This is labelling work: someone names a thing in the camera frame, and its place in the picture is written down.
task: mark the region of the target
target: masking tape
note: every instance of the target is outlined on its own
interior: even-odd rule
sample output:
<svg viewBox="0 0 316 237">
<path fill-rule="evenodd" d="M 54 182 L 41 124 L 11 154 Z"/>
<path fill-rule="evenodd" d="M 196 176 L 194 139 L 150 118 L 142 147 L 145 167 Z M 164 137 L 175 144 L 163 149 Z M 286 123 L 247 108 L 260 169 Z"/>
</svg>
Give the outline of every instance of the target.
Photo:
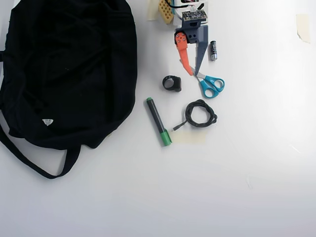
<svg viewBox="0 0 316 237">
<path fill-rule="evenodd" d="M 172 143 L 205 144 L 207 131 L 172 131 L 169 134 Z"/>
<path fill-rule="evenodd" d="M 310 18 L 307 14 L 296 15 L 297 35 L 302 41 L 311 43 Z"/>
<path fill-rule="evenodd" d="M 153 21 L 158 19 L 159 10 L 159 0 L 147 0 L 148 2 L 148 9 L 147 9 L 147 20 Z"/>
</svg>

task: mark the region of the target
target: marker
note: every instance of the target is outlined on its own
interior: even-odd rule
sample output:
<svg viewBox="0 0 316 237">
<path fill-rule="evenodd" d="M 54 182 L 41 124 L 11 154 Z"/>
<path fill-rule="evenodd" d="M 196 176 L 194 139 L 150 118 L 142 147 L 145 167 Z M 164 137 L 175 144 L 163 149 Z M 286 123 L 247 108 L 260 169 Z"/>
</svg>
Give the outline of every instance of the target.
<svg viewBox="0 0 316 237">
<path fill-rule="evenodd" d="M 160 133 L 160 136 L 161 136 L 161 139 L 162 139 L 164 145 L 165 146 L 171 145 L 172 141 L 171 141 L 171 138 L 169 136 L 169 133 L 168 133 L 167 129 L 164 128 L 162 121 L 161 121 L 161 118 L 159 116 L 158 110 L 156 108 L 156 105 L 151 97 L 147 98 L 147 104 L 148 104 L 148 107 L 150 109 L 150 112 L 152 113 L 152 115 L 154 117 L 156 126 L 158 128 L 158 131 Z"/>
</svg>

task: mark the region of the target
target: circuit board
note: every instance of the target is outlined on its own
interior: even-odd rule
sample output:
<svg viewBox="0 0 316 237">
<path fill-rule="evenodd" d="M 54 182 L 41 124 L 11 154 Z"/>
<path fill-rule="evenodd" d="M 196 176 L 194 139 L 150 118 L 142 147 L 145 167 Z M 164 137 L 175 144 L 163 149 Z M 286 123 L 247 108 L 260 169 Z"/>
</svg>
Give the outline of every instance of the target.
<svg viewBox="0 0 316 237">
<path fill-rule="evenodd" d="M 185 21 L 192 21 L 192 20 L 203 20 L 207 19 L 207 15 L 204 10 L 197 10 L 197 11 L 185 11 L 182 12 L 182 19 Z"/>
</svg>

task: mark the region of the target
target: wire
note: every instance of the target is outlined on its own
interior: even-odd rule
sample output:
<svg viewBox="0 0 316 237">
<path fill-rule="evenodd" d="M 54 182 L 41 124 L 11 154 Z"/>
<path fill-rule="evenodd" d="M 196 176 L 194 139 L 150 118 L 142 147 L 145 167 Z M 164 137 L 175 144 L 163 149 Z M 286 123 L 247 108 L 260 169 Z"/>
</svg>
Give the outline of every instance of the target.
<svg viewBox="0 0 316 237">
<path fill-rule="evenodd" d="M 197 122 L 193 121 L 191 114 L 192 114 L 194 107 L 197 107 L 197 106 L 203 107 L 206 109 L 207 112 L 209 112 L 210 118 L 207 122 L 197 123 Z M 217 115 L 215 114 L 214 110 L 211 107 L 209 107 L 209 105 L 204 100 L 197 100 L 197 101 L 191 102 L 186 108 L 185 116 L 186 116 L 186 120 L 183 123 L 179 124 L 178 126 L 175 126 L 173 128 L 173 131 L 178 130 L 180 127 L 185 125 L 187 122 L 194 127 L 209 127 L 213 123 L 217 122 Z"/>
<path fill-rule="evenodd" d="M 165 2 L 166 2 L 166 4 L 168 5 L 168 6 L 170 6 L 171 8 L 185 8 L 185 7 L 188 7 L 189 5 L 187 4 L 187 5 L 182 5 L 182 6 L 173 6 L 173 5 L 171 5 L 169 2 L 168 2 L 168 0 L 165 0 Z"/>
</svg>

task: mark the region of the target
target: black ring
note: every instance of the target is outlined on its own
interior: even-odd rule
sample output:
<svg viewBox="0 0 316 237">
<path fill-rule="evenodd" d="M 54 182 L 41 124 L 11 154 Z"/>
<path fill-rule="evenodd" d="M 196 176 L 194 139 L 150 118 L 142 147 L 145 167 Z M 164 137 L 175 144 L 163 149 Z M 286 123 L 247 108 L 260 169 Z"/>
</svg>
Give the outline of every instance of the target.
<svg viewBox="0 0 316 237">
<path fill-rule="evenodd" d="M 165 83 L 167 80 L 172 79 L 173 80 L 173 86 L 172 87 L 166 87 Z M 163 81 L 162 81 L 162 85 L 166 90 L 175 90 L 176 92 L 180 92 L 181 91 L 181 78 L 180 77 L 176 77 L 176 76 L 166 76 Z"/>
</svg>

